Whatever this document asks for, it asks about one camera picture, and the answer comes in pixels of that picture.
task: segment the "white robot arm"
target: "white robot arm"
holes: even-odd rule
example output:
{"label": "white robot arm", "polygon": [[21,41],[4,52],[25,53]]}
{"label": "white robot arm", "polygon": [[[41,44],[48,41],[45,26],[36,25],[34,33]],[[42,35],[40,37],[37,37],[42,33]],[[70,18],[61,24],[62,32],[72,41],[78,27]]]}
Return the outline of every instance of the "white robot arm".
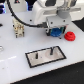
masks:
{"label": "white robot arm", "polygon": [[7,3],[12,15],[19,22],[29,27],[44,28],[43,23],[45,22],[49,28],[48,23],[51,19],[55,22],[61,21],[62,23],[60,25],[62,26],[69,24],[71,21],[80,20],[84,16],[84,0],[37,0],[33,5],[32,10],[32,20],[34,25],[30,25],[18,19],[18,17],[12,11],[9,0],[7,0]]}
{"label": "white robot arm", "polygon": [[33,6],[34,24],[44,22],[48,16],[57,15],[60,7],[70,8],[72,21],[81,20],[84,17],[84,0],[38,0]]}

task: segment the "small part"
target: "small part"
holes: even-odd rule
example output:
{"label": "small part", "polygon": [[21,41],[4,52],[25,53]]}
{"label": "small part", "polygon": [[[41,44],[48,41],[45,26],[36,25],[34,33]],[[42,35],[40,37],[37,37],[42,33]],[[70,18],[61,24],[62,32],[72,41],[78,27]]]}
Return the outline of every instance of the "small part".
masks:
{"label": "small part", "polygon": [[62,33],[64,34],[65,30],[66,30],[66,26],[65,27],[61,27],[60,29],[61,29]]}
{"label": "small part", "polygon": [[38,53],[36,53],[36,59],[38,59]]}
{"label": "small part", "polygon": [[53,55],[54,48],[51,48],[50,55]]}
{"label": "small part", "polygon": [[63,34],[65,33],[65,30],[66,30],[66,26],[65,26],[64,29],[63,29]]}
{"label": "small part", "polygon": [[50,36],[50,34],[51,34],[51,29],[47,29],[47,30],[46,30],[46,35],[47,35],[47,36]]}
{"label": "small part", "polygon": [[2,27],[3,25],[0,23],[0,27]]}
{"label": "small part", "polygon": [[74,41],[76,38],[76,36],[73,32],[67,32],[64,37],[68,41]]}
{"label": "small part", "polygon": [[15,0],[15,3],[20,3],[19,0]]}
{"label": "small part", "polygon": [[24,25],[19,23],[16,19],[13,19],[13,27],[14,31],[17,37],[23,37],[24,36]]}
{"label": "small part", "polygon": [[3,50],[4,50],[4,49],[3,49],[3,47],[2,47],[2,46],[0,46],[0,52],[1,52],[1,51],[3,51]]}
{"label": "small part", "polygon": [[62,34],[62,31],[59,28],[54,28],[51,30],[51,36],[59,37]]}

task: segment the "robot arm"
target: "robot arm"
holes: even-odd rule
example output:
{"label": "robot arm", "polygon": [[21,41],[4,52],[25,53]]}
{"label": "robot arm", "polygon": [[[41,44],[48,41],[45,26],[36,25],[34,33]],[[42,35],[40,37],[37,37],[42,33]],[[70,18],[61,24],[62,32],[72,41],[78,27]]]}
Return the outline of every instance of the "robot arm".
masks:
{"label": "robot arm", "polygon": [[48,16],[56,16],[58,10],[67,10],[71,15],[72,21],[81,20],[84,17],[84,0],[55,0],[56,3],[51,6],[51,0],[38,0],[33,6],[34,24],[46,21]]}
{"label": "robot arm", "polygon": [[22,24],[29,27],[44,27],[43,22],[46,22],[48,16],[59,15],[60,18],[64,18],[63,15],[70,13],[73,20],[79,20],[83,18],[84,0],[37,0],[33,5],[32,20],[35,25],[30,25],[22,22],[13,12],[9,0],[7,4],[12,15]]}

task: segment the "black component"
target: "black component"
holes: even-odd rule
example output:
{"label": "black component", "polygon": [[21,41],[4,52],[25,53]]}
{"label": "black component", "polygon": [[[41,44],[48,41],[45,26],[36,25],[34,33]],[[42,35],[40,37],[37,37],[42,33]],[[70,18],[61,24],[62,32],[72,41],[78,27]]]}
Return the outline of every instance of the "black component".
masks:
{"label": "black component", "polygon": [[30,21],[32,21],[32,20],[30,19]]}
{"label": "black component", "polygon": [[49,32],[48,33],[46,32],[47,36],[50,36],[50,33],[51,33],[51,29],[49,29]]}
{"label": "black component", "polygon": [[17,35],[16,35],[16,38],[17,38]]}
{"label": "black component", "polygon": [[19,2],[19,0],[15,0],[15,2],[14,2],[14,3],[20,3],[20,2]]}
{"label": "black component", "polygon": [[51,48],[50,55],[53,55],[53,50],[54,50],[54,48]]}
{"label": "black component", "polygon": [[30,61],[29,61],[29,58],[28,58],[28,56],[27,56],[27,54],[30,54],[30,53],[25,53],[30,68],[34,68],[34,67],[37,67],[37,66],[41,66],[41,65],[44,65],[44,64],[51,63],[51,62],[56,62],[56,61],[59,61],[59,60],[67,59],[66,56],[64,55],[64,53],[62,52],[62,50],[60,49],[60,47],[59,47],[59,46],[55,46],[55,47],[58,47],[59,51],[61,52],[61,54],[63,55],[64,58],[60,58],[60,59],[53,60],[53,61],[50,61],[50,62],[38,64],[38,65],[35,65],[35,66],[32,66],[32,65],[31,65],[31,63],[30,63]]}
{"label": "black component", "polygon": [[64,27],[63,34],[65,33],[65,30],[66,30],[66,26]]}
{"label": "black component", "polygon": [[56,0],[47,0],[45,6],[54,6],[56,4]]}
{"label": "black component", "polygon": [[48,26],[47,26],[47,23],[46,23],[46,22],[43,22],[42,24],[40,24],[40,26],[41,26],[41,27],[43,27],[43,28],[48,28]]}
{"label": "black component", "polygon": [[0,23],[0,27],[2,27],[2,26],[3,26],[3,24]]}
{"label": "black component", "polygon": [[38,59],[38,53],[36,53],[36,59]]}
{"label": "black component", "polygon": [[2,14],[3,13],[3,9],[2,8],[0,8],[0,14]]}
{"label": "black component", "polygon": [[4,5],[0,5],[0,8],[4,8]]}
{"label": "black component", "polygon": [[71,6],[71,7],[75,6],[75,5],[76,5],[76,1],[77,1],[77,0],[72,0],[70,6]]}
{"label": "black component", "polygon": [[29,27],[37,27],[37,28],[43,27],[42,24],[40,24],[40,25],[39,25],[39,24],[38,24],[38,25],[30,25],[30,24],[27,24],[27,23],[21,21],[21,20],[15,15],[15,13],[13,12],[9,0],[7,0],[7,4],[8,4],[8,7],[9,7],[10,12],[11,12],[12,15],[14,16],[14,18],[15,18],[16,20],[18,20],[20,23],[22,23],[23,25],[26,25],[26,26],[29,26]]}

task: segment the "table surface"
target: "table surface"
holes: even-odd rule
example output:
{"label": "table surface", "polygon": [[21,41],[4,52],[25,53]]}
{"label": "table surface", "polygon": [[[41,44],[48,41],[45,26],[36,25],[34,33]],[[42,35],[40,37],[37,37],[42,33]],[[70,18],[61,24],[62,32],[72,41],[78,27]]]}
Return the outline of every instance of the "table surface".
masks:
{"label": "table surface", "polygon": [[[29,22],[31,12],[18,13],[17,15],[25,22],[32,24],[32,22]],[[66,41],[64,36],[61,37],[62,39],[47,37],[45,29],[29,27],[25,27],[24,38],[16,39],[12,27],[12,16],[10,14],[3,14],[0,15],[0,18],[0,22],[3,23],[3,27],[0,28],[0,45],[4,48],[4,51],[0,52],[1,84],[13,83],[84,61],[84,33],[73,23],[68,26],[66,32],[73,31],[75,33],[76,40],[74,42]],[[67,59],[30,69],[25,53],[52,46],[60,46]]]}

